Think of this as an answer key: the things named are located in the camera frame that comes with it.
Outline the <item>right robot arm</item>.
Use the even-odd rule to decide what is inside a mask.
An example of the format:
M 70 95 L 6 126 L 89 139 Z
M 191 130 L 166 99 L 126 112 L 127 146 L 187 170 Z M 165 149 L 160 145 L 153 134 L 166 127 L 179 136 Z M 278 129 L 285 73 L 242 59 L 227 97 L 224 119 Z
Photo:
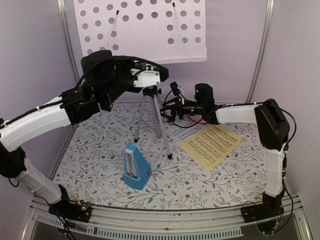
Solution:
M 194 100 L 187 100 L 178 85 L 170 85 L 174 98 L 165 101 L 160 114 L 168 121 L 184 116 L 201 116 L 210 125 L 255 124 L 260 143 L 266 153 L 266 186 L 258 213 L 269 218 L 281 204 L 285 194 L 284 179 L 287 171 L 290 125 L 283 110 L 273 98 L 263 102 L 216 104 L 213 88 L 207 83 L 195 85 Z

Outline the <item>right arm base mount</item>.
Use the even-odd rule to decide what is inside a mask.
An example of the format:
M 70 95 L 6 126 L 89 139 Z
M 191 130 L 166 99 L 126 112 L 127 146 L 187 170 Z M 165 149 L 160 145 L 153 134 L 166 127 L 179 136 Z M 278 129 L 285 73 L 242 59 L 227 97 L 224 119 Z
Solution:
M 277 216 L 282 216 L 285 211 L 282 205 L 275 208 L 269 207 L 263 202 L 245 201 L 240 208 L 241 215 L 245 223 L 266 220 Z

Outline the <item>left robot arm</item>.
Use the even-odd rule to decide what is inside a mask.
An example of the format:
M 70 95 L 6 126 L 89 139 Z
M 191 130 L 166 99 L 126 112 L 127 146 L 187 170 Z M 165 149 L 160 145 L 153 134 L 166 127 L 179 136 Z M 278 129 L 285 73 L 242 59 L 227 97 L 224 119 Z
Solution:
M 100 111 L 110 111 L 125 92 L 138 93 L 164 82 L 169 70 L 136 56 L 92 52 L 81 59 L 82 76 L 75 87 L 44 105 L 0 122 L 0 173 L 25 184 L 63 217 L 74 213 L 75 203 L 62 185 L 53 183 L 28 160 L 22 145 L 52 130 L 77 125 Z

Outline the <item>lilac music stand with tripod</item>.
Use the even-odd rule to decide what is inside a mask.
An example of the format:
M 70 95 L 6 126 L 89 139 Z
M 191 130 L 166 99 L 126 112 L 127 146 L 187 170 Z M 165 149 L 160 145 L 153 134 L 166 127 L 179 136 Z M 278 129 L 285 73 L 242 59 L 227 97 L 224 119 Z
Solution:
M 158 64 L 207 60 L 203 0 L 75 0 L 82 54 L 110 50 Z

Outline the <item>front aluminium rail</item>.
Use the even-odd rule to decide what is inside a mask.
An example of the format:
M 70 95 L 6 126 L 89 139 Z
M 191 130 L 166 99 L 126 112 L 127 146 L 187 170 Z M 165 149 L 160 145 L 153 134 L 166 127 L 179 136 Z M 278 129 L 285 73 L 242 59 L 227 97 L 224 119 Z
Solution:
M 77 240 L 311 240 L 298 195 L 282 199 L 282 217 L 245 222 L 242 206 L 144 210 L 92 206 L 89 222 L 71 222 Z

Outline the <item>yellow sheet music page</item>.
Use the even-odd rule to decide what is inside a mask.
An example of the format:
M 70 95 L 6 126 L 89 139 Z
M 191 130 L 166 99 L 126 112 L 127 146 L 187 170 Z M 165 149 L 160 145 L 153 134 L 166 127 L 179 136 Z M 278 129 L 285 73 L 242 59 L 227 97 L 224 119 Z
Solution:
M 223 125 L 209 125 L 179 146 L 209 172 L 235 150 L 242 140 L 241 136 Z

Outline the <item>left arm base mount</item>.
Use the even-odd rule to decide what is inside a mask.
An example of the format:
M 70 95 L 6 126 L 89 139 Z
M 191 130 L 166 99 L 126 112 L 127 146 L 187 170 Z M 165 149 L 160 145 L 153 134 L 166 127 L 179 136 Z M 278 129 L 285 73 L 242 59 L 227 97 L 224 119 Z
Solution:
M 57 203 L 49 205 L 48 212 L 64 219 L 88 223 L 92 214 L 92 204 L 84 200 L 71 200 L 67 190 L 61 184 L 58 187 L 61 198 Z

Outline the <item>blue metronome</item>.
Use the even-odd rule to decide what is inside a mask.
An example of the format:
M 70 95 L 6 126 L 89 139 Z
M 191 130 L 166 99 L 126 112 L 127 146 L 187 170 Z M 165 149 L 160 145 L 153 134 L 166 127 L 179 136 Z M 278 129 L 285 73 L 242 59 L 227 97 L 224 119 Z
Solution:
M 140 150 L 128 144 L 123 150 L 123 181 L 132 189 L 142 191 L 147 185 L 152 170 Z

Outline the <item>floral table mat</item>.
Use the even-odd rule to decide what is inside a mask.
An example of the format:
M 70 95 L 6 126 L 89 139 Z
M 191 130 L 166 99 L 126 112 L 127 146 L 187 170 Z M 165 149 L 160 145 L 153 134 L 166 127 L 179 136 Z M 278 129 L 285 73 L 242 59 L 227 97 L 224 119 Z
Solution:
M 123 149 L 134 142 L 140 107 L 139 103 L 118 103 L 111 112 L 97 113 L 78 125 L 53 179 L 66 188 L 71 199 L 149 210 L 221 208 L 262 200 L 267 162 L 255 125 L 228 124 L 243 139 L 207 171 L 173 142 L 171 124 L 164 125 L 166 140 L 156 137 L 149 103 L 136 146 L 152 174 L 143 190 L 127 186 Z

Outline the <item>white sheet music page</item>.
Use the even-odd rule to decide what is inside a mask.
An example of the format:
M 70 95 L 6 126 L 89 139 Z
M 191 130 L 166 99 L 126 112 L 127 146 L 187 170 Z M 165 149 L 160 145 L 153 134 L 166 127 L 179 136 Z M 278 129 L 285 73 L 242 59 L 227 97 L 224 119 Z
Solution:
M 192 135 L 202 130 L 206 126 L 207 122 L 204 120 L 200 121 L 200 119 L 201 119 L 200 115 L 186 116 L 182 120 L 178 120 L 177 122 L 175 122 L 177 125 L 181 127 L 186 127 L 186 128 L 181 128 L 176 125 L 171 125 L 169 133 L 173 142 L 176 145 L 179 145 L 184 140 L 188 139 Z

